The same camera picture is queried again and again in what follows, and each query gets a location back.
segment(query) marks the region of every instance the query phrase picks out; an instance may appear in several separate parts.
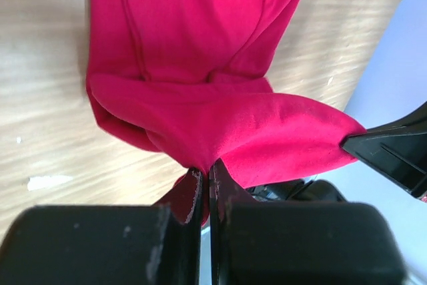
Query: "red cloth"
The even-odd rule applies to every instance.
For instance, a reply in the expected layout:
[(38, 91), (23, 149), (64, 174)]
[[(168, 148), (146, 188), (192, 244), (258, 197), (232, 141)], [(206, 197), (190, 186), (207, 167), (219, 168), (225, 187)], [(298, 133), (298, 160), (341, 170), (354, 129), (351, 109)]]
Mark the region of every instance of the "red cloth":
[(100, 127), (247, 188), (355, 159), (364, 128), (264, 78), (299, 0), (91, 0), (87, 92)]

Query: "folded fabric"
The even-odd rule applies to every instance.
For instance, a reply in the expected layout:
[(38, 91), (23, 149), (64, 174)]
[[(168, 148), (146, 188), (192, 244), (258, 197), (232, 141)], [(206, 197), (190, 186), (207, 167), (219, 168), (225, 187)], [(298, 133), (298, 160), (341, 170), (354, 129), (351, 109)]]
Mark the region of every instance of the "folded fabric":
[(205, 174), (221, 158), (244, 188), (354, 161), (340, 142), (360, 124), (264, 78), (298, 1), (91, 0), (99, 126)]

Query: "light blue surface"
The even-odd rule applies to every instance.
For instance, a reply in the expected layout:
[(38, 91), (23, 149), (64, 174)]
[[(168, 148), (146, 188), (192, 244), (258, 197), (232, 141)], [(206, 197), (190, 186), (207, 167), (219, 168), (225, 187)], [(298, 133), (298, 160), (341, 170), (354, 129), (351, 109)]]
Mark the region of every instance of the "light blue surface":
[[(427, 101), (427, 0), (403, 0), (345, 112), (366, 128), (397, 120)], [(350, 201), (376, 206), (408, 266), (427, 281), (427, 204), (361, 162), (321, 174)]]

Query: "white mark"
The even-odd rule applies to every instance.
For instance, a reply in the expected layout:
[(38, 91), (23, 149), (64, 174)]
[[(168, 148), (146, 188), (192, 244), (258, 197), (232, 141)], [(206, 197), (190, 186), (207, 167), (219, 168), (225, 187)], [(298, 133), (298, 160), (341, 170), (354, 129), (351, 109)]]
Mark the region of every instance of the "white mark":
[(132, 228), (131, 226), (126, 226), (123, 230), (123, 238), (127, 238), (127, 235), (131, 232)]
[(34, 176), (29, 178), (27, 188), (29, 191), (41, 190), (43, 188), (51, 188), (54, 186), (65, 184), (67, 182), (70, 182), (71, 180), (73, 180), (72, 177), (64, 175)]

